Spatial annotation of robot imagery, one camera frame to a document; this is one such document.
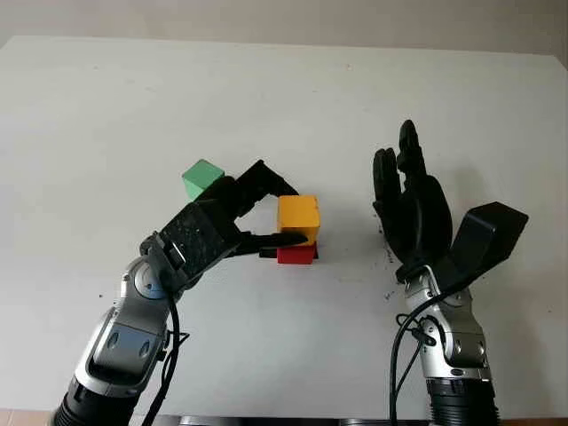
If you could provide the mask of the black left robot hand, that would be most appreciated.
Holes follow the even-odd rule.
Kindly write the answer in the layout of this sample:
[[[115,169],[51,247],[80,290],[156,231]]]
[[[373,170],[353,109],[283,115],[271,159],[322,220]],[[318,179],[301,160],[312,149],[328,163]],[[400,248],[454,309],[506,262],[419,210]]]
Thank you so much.
[[[298,195],[298,192],[264,161],[258,160],[238,178],[224,176],[217,179],[197,201],[218,200],[227,216],[235,221],[248,214],[266,195],[280,197]],[[277,249],[298,246],[307,241],[308,238],[300,232],[269,235],[241,232],[241,244],[229,257],[252,254],[276,257]]]

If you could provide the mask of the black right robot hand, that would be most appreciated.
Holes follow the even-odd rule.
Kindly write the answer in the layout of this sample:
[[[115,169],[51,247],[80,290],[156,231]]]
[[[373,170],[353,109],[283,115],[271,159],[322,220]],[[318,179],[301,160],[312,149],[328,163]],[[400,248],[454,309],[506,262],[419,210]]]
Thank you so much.
[[[401,263],[396,277],[402,283],[449,251],[453,224],[440,183],[427,173],[412,121],[401,125],[398,146],[398,153],[391,147],[375,153],[373,206]]]

